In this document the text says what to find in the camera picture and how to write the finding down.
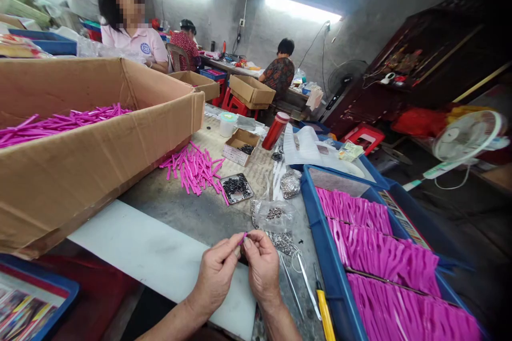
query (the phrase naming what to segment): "ceiling light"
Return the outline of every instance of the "ceiling light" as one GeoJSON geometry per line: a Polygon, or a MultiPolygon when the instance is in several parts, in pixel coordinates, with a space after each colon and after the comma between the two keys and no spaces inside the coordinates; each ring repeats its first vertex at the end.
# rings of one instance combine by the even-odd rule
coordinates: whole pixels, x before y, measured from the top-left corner
{"type": "Polygon", "coordinates": [[[297,3],[291,0],[265,0],[269,7],[289,13],[295,17],[324,22],[329,20],[335,23],[341,19],[341,15],[327,12],[312,6],[297,3]]]}

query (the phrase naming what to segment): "red shirt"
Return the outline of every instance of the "red shirt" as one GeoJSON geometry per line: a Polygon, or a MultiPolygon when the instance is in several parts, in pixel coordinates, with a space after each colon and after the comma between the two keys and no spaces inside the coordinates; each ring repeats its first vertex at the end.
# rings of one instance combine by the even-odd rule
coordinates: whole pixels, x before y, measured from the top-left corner
{"type": "MultiPolygon", "coordinates": [[[[177,45],[180,48],[183,48],[188,55],[188,61],[190,63],[190,70],[195,71],[197,66],[194,64],[194,58],[199,57],[199,51],[197,50],[196,43],[191,41],[187,35],[185,35],[184,31],[180,31],[179,33],[175,33],[171,37],[171,44],[177,45]]],[[[177,71],[187,70],[187,61],[183,56],[180,56],[180,68],[174,69],[177,71]]]]}

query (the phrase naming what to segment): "blue plastic bin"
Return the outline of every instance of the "blue plastic bin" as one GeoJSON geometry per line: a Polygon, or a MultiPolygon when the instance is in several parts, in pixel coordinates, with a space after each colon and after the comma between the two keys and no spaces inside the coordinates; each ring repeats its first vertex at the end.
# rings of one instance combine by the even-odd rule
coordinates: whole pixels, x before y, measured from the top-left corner
{"type": "MultiPolygon", "coordinates": [[[[294,127],[293,128],[293,132],[294,133],[297,133],[299,131],[298,128],[294,127]]],[[[318,139],[320,141],[325,141],[327,140],[329,137],[326,137],[326,136],[318,136],[318,139]]],[[[340,149],[342,147],[342,143],[340,143],[339,141],[334,141],[334,147],[336,149],[340,149]]],[[[336,169],[332,169],[332,168],[327,168],[327,167],[320,167],[322,169],[327,169],[328,171],[331,171],[331,172],[334,172],[334,173],[337,173],[343,177],[346,177],[346,178],[351,178],[353,180],[357,180],[357,181],[360,181],[364,184],[368,184],[368,185],[371,185],[371,186],[374,186],[377,190],[388,190],[389,189],[389,184],[388,182],[386,181],[386,179],[380,174],[380,172],[378,170],[375,169],[375,167],[373,166],[373,164],[366,158],[366,156],[361,156],[359,157],[359,160],[361,160],[361,162],[363,163],[364,167],[366,168],[366,170],[372,175],[373,179],[375,181],[370,181],[370,180],[366,180],[364,178],[360,178],[360,177],[355,177],[355,176],[352,176],[352,175],[349,175],[347,173],[344,173],[344,172],[340,172],[339,170],[336,170],[336,169]]],[[[290,165],[290,167],[292,169],[296,169],[298,171],[301,171],[304,169],[304,165],[303,164],[293,164],[293,165],[290,165]]]]}
{"type": "Polygon", "coordinates": [[[57,35],[53,32],[30,31],[24,29],[9,29],[13,35],[26,37],[43,51],[52,55],[76,56],[76,41],[57,35]]]}
{"type": "Polygon", "coordinates": [[[429,217],[428,213],[416,200],[395,180],[386,177],[385,180],[390,186],[388,193],[430,245],[433,252],[439,256],[439,266],[447,270],[457,266],[474,270],[474,265],[470,258],[443,231],[438,223],[429,217]]]}
{"type": "MultiPolygon", "coordinates": [[[[315,184],[313,181],[313,177],[315,177],[315,175],[312,176],[311,171],[313,171],[313,173],[325,172],[334,177],[343,176],[320,167],[304,165],[304,173],[301,178],[302,196],[304,197],[306,212],[308,214],[316,253],[318,255],[318,262],[324,278],[325,294],[327,302],[329,303],[337,339],[344,341],[368,341],[363,321],[354,301],[354,296],[352,295],[347,275],[336,250],[336,245],[332,238],[331,231],[329,230],[327,218],[324,215],[322,204],[320,203],[320,199],[315,190],[315,184]]],[[[365,198],[368,201],[375,201],[383,204],[382,198],[373,187],[370,187],[360,197],[365,198]]],[[[409,234],[400,225],[390,210],[388,210],[388,213],[393,235],[404,239],[410,238],[409,234]]],[[[436,271],[436,276],[442,298],[448,302],[459,305],[470,313],[468,307],[448,285],[439,271],[436,271]]],[[[480,329],[482,332],[482,338],[488,339],[485,330],[481,327],[480,329]]]]}
{"type": "Polygon", "coordinates": [[[227,73],[224,73],[224,72],[222,72],[222,71],[220,71],[218,69],[213,69],[216,72],[221,72],[222,73],[222,75],[214,75],[214,74],[208,72],[208,70],[210,70],[210,69],[213,69],[213,68],[200,69],[199,73],[201,75],[203,75],[204,77],[210,78],[210,79],[212,79],[214,81],[222,80],[223,78],[226,78],[226,76],[228,75],[227,73]]]}
{"type": "Polygon", "coordinates": [[[14,277],[24,280],[24,276],[30,279],[36,279],[42,282],[45,285],[51,285],[60,290],[64,290],[67,292],[67,297],[64,302],[59,306],[59,308],[53,313],[53,315],[48,319],[47,323],[37,332],[34,338],[31,341],[42,341],[46,338],[48,333],[52,330],[52,328],[60,321],[61,317],[65,314],[65,312],[69,309],[70,305],[75,300],[78,292],[80,290],[80,286],[67,278],[61,277],[57,274],[48,272],[46,269],[32,264],[27,261],[23,261],[19,258],[0,254],[0,265],[3,268],[6,268],[4,273],[10,274],[9,271],[14,271],[17,275],[13,275],[14,277]]]}

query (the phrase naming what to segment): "red thermos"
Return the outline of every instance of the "red thermos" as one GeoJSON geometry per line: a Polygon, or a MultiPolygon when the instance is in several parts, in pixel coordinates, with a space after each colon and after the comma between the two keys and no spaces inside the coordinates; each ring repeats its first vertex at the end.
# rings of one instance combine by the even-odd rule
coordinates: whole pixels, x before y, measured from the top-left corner
{"type": "Polygon", "coordinates": [[[276,144],[279,136],[281,136],[281,133],[286,127],[286,124],[288,124],[288,121],[290,121],[290,116],[284,112],[278,112],[272,126],[268,130],[267,137],[265,137],[261,146],[266,150],[271,150],[276,144]]]}

